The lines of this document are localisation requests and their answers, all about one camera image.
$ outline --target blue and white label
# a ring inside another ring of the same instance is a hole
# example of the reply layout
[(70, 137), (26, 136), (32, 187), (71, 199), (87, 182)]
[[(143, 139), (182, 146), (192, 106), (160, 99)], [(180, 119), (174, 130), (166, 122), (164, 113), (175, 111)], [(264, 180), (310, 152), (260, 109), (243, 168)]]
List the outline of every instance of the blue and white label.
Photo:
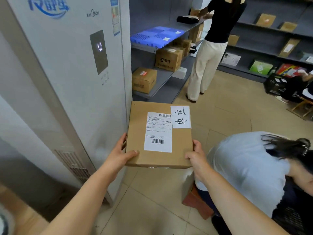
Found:
[(28, 0), (30, 10), (38, 9), (43, 14), (60, 19), (69, 10), (66, 0)]
[(112, 12), (112, 23), (113, 23), (113, 35), (118, 35), (120, 33), (119, 27), (119, 5), (118, 0), (111, 1), (111, 12)]

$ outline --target white pants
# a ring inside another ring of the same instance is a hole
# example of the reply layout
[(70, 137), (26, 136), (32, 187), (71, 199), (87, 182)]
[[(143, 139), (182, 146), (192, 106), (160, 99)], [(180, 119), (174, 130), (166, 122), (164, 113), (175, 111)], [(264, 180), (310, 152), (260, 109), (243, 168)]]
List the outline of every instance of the white pants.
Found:
[(187, 95), (190, 100), (196, 101), (200, 92), (208, 89), (226, 47), (227, 42), (202, 41), (189, 79)]

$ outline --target long dark hair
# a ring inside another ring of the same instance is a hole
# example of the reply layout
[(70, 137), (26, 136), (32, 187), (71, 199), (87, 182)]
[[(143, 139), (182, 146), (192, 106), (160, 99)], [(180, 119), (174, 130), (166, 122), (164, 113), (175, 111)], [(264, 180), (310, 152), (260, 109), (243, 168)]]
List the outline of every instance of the long dark hair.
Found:
[(230, 17), (234, 17), (237, 10), (239, 9), (239, 6), (241, 4), (241, 0), (233, 0), (232, 1), (232, 5), (230, 7), (230, 10), (229, 10), (229, 16)]
[(313, 174), (313, 150), (309, 150), (311, 143), (307, 138), (290, 140), (273, 134), (265, 134), (262, 135), (262, 141), (267, 142), (264, 147), (273, 157), (298, 160)]

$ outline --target white shirt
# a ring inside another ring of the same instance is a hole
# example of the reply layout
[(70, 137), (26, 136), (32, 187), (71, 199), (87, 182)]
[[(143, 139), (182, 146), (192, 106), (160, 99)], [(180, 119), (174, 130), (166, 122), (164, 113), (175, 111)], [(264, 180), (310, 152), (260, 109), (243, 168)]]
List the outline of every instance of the white shirt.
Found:
[[(236, 190), (272, 217), (273, 210), (284, 195), (285, 175), (290, 164), (268, 154), (262, 135), (268, 132), (234, 134), (207, 154), (207, 161)], [(204, 184), (195, 179), (200, 190), (208, 191)]]

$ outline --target wooden stool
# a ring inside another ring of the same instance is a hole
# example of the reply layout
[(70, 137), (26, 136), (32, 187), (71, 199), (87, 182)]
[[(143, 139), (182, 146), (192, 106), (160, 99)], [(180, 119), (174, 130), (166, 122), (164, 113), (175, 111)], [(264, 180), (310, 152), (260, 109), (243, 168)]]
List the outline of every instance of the wooden stool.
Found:
[(214, 213), (214, 211), (201, 199), (195, 184), (193, 184), (192, 189), (184, 198), (182, 204), (198, 210), (201, 217), (205, 220), (211, 217)]
[[(303, 100), (303, 102), (300, 102), (298, 105), (296, 105), (294, 108), (292, 108), (291, 110), (290, 109), (287, 109), (288, 111), (290, 111), (291, 113), (299, 116), (300, 118), (304, 119), (305, 120), (305, 117), (307, 116), (307, 114), (311, 113), (313, 111), (313, 101), (307, 99), (307, 98), (303, 98), (303, 97), (299, 97), (301, 100)], [(295, 112), (295, 109), (297, 109), (298, 107), (300, 106), (304, 106), (305, 104), (311, 104), (312, 107), (304, 114), (304, 115), (300, 115), (298, 114), (297, 112)]]

